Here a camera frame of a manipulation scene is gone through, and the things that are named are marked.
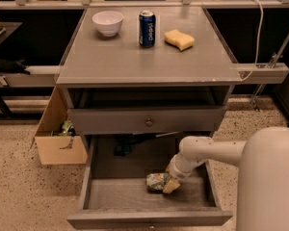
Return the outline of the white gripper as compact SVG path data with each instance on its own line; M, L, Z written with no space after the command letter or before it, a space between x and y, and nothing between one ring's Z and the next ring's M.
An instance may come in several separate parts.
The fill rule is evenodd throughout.
M163 193L172 193L180 187L180 183L192 175L193 170L198 167L198 161L190 161L183 154L174 155L167 165L165 172L170 174L163 188Z

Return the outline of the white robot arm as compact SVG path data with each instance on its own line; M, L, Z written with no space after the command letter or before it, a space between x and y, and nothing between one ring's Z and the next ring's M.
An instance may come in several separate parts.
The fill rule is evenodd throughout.
M289 128L261 129L245 141L182 139L163 192L172 193L208 159L239 168L236 231L289 231Z

